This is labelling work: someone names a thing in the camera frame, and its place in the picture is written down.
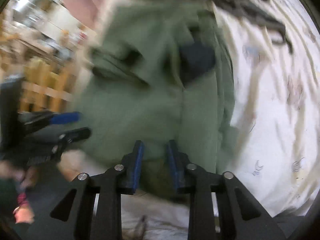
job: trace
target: green fabric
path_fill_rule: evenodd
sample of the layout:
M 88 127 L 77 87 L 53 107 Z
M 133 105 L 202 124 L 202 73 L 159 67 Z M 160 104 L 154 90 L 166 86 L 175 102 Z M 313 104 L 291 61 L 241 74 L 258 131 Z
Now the green fabric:
M 212 46 L 216 65 L 183 87 L 179 47 L 192 44 L 190 29 Z M 142 56 L 128 60 L 129 53 Z M 77 127 L 89 126 L 87 154 L 112 166 L 145 144 L 140 184 L 162 197 L 172 196 L 165 145 L 175 139 L 190 160 L 215 172 L 234 106 L 230 56 L 214 14 L 205 5 L 177 0 L 150 0 L 120 7 L 100 48 L 92 50 L 95 75 L 76 104 L 83 114 Z

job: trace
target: white fabric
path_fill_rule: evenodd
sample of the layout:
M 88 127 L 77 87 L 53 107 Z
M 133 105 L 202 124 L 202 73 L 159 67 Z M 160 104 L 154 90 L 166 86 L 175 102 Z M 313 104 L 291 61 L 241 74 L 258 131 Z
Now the white fabric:
M 232 171 L 270 215 L 283 211 L 303 215 L 319 190 L 320 35 L 298 0 L 254 2 L 285 23 L 293 55 L 286 45 L 272 44 L 277 33 L 213 6 L 233 62 L 236 104 L 231 125 L 239 131 L 234 156 L 217 168 Z M 106 1 L 97 37 L 110 23 L 115 6 L 128 3 Z M 122 200 L 125 231 L 132 232 L 146 214 L 148 239 L 163 239 L 159 229 L 167 236 L 186 238 L 186 207 L 148 195 Z

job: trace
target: metal screw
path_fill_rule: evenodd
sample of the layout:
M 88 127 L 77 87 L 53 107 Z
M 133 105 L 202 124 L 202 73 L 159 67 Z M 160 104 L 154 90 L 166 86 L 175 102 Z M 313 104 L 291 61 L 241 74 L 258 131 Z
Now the metal screw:
M 58 145 L 55 145 L 53 148 L 52 148 L 52 153 L 56 153 L 58 150 Z
M 195 170 L 197 168 L 197 165 L 195 165 L 194 163 L 189 163 L 188 165 L 187 165 L 187 169 L 188 170 Z
M 234 175 L 232 172 L 230 171 L 227 171 L 225 173 L 223 173 L 223 176 L 226 178 L 226 179 L 233 179 Z
M 88 177 L 88 175 L 85 174 L 85 173 L 81 173 L 81 174 L 78 175 L 78 179 L 79 180 L 85 180 L 87 177 Z
M 122 164 L 117 164 L 116 166 L 115 166 L 115 170 L 116 171 L 122 171 L 124 169 L 124 166 L 122 165 Z

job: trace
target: blue tool handle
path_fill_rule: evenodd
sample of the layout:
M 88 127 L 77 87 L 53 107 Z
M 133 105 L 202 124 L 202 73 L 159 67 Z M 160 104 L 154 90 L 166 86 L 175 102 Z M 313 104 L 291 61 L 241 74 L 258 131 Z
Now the blue tool handle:
M 55 114 L 50 119 L 50 124 L 66 124 L 66 123 L 71 123 L 71 122 L 78 122 L 79 119 L 80 119 L 79 112 Z

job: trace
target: person's hand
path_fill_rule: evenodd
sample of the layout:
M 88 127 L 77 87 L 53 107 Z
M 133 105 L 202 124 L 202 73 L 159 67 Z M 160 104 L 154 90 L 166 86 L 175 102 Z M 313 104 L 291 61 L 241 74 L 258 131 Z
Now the person's hand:
M 13 179 L 20 182 L 21 189 L 33 187 L 37 182 L 37 170 L 30 167 L 27 171 L 14 167 L 9 161 L 0 161 L 0 179 Z
M 17 207 L 14 210 L 13 214 L 16 219 L 16 224 L 18 223 L 32 224 L 34 222 L 35 214 L 33 213 L 32 208 L 28 204 Z

